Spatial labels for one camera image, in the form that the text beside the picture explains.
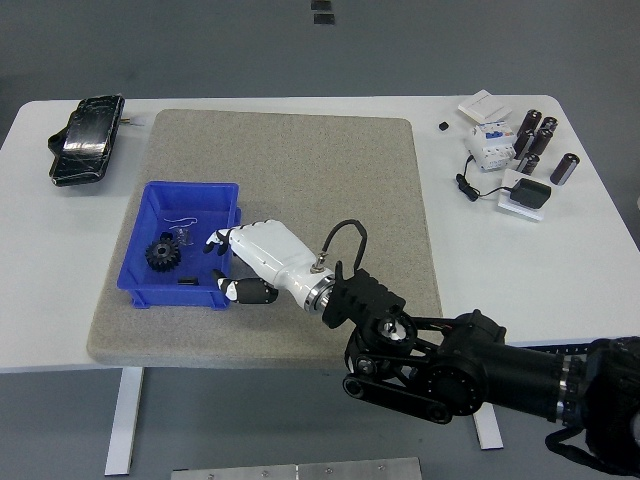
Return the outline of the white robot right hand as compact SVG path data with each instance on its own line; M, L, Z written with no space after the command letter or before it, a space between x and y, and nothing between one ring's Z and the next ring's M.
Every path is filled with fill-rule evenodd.
M230 251L250 267L254 278L231 279L219 270L212 276L232 302L269 304L281 290L293 296L309 313L325 310L334 285L334 273L282 222L266 220L214 231L205 254Z

